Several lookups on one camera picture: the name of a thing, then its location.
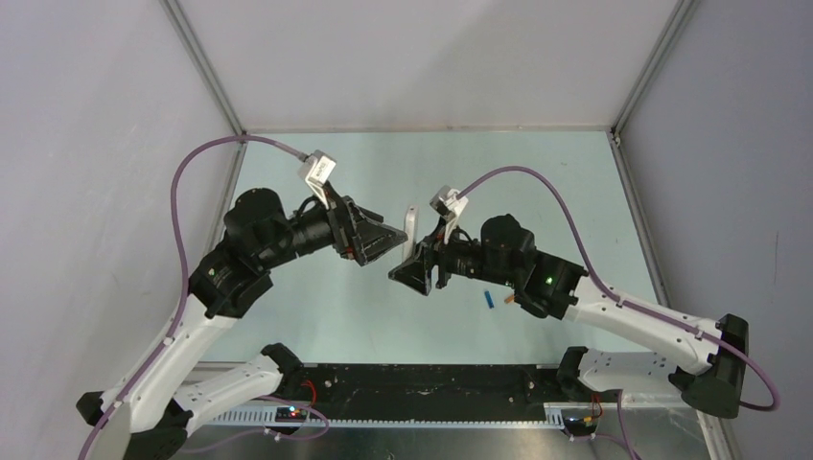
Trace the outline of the white remote control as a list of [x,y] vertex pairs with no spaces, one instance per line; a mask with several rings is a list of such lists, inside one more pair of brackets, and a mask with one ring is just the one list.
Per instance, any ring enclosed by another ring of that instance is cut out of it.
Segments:
[[403,262],[407,261],[415,251],[419,210],[418,205],[410,205],[405,212],[403,230],[406,234],[406,241],[402,249]]

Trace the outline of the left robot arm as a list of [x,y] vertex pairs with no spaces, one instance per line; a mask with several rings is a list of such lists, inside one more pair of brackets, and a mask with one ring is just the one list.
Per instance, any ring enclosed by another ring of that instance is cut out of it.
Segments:
[[78,400],[95,434],[114,423],[126,426],[127,441],[113,452],[117,459],[169,459],[232,407],[299,394],[302,362],[280,343],[214,378],[186,383],[205,352],[271,289],[272,269],[328,247],[342,259],[368,265],[407,240],[404,231],[334,191],[308,197],[287,214],[274,191],[252,189],[223,221],[221,241],[188,276],[180,307],[154,350],[118,385]]

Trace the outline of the blue battery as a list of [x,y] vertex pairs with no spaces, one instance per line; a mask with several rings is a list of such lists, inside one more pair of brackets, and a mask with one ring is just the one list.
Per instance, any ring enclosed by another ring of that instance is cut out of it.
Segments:
[[495,307],[495,302],[494,302],[494,300],[493,300],[493,297],[492,297],[492,295],[491,295],[491,292],[490,292],[490,291],[488,291],[488,290],[485,290],[485,291],[484,291],[484,298],[485,298],[485,301],[486,301],[486,303],[487,303],[488,308],[489,308],[490,310],[492,310],[492,309]]

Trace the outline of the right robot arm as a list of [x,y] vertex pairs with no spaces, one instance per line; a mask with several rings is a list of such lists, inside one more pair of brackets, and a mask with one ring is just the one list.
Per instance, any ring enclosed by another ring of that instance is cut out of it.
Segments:
[[666,393],[710,416],[738,416],[745,320],[692,316],[600,287],[582,265],[538,250],[533,233],[510,215],[486,220],[474,240],[460,229],[444,231],[438,224],[389,271],[389,279],[423,295],[443,288],[453,275],[509,287],[514,303],[535,317],[589,325],[642,347],[640,353],[568,348],[557,371],[567,399],[616,390]]

